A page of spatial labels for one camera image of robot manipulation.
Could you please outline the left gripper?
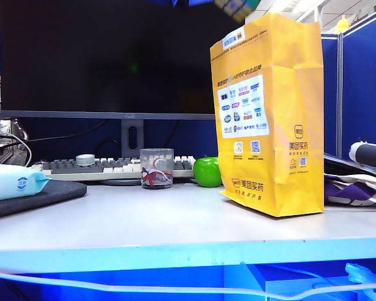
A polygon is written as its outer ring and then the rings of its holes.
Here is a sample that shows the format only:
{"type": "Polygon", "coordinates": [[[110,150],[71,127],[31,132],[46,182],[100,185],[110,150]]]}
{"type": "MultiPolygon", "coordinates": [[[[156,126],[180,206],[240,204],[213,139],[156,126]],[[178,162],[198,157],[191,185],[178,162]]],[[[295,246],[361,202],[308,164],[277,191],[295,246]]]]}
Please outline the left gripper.
{"type": "MultiPolygon", "coordinates": [[[[213,2],[214,0],[188,0],[188,6],[193,7],[193,6],[209,4],[213,2]]],[[[171,0],[171,5],[173,8],[176,8],[178,4],[179,4],[179,0],[171,0]]]]}

